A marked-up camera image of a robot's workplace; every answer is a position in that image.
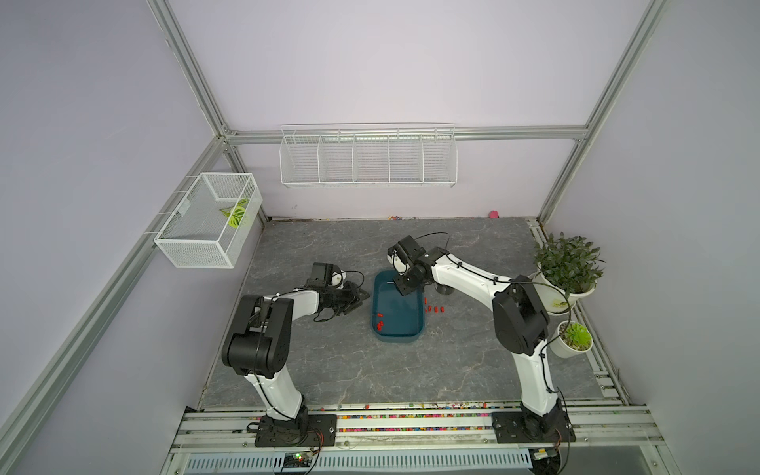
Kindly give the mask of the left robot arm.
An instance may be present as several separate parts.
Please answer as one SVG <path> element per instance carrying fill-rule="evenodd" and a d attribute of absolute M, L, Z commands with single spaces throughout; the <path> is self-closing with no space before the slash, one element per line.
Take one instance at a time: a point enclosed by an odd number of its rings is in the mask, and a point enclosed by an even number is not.
<path fill-rule="evenodd" d="M 329 309 L 336 316 L 359 308 L 369 298 L 361 283 L 348 279 L 338 265 L 316 262 L 305 285 L 271 295 L 239 299 L 223 340 L 223 364 L 243 376 L 265 403 L 261 427 L 306 431 L 304 396 L 286 367 L 293 323 L 318 317 Z"/>

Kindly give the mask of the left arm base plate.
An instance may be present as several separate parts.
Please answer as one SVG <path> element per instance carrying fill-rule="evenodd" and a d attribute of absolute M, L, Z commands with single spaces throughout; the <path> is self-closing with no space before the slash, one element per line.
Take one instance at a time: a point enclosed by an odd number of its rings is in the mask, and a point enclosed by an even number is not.
<path fill-rule="evenodd" d="M 255 431 L 256 447 L 333 447 L 338 419 L 335 415 L 307 414 L 296 421 L 263 416 Z"/>

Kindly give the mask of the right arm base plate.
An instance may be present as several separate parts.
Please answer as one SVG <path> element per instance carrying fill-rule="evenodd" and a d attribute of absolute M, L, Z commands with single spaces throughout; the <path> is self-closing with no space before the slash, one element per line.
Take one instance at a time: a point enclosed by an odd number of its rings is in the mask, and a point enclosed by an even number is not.
<path fill-rule="evenodd" d="M 577 441 L 570 419 L 564 410 L 554 408 L 544 416 L 527 411 L 495 412 L 492 428 L 497 443 L 575 443 Z"/>

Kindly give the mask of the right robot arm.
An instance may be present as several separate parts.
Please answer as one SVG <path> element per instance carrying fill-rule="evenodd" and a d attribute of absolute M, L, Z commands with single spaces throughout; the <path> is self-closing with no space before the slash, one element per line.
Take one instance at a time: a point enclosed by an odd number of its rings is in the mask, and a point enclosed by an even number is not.
<path fill-rule="evenodd" d="M 459 291 L 492 311 L 496 338 L 514 358 L 521 384 L 520 424 L 529 439 L 572 431 L 564 398 L 551 380 L 546 349 L 549 315 L 528 277 L 490 273 L 441 247 L 427 251 L 407 236 L 387 251 L 394 284 L 407 295 L 426 285 Z"/>

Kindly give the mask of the teal plastic storage box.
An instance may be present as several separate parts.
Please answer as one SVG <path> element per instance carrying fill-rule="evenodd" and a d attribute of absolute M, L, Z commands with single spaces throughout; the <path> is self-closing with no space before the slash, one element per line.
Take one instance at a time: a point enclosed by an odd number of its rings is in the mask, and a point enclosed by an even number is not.
<path fill-rule="evenodd" d="M 383 270 L 374 279 L 370 328 L 380 342 L 415 342 L 425 330 L 424 293 L 402 296 L 393 282 L 395 275 L 394 270 Z M 384 323 L 382 331 L 376 330 L 378 322 Z"/>

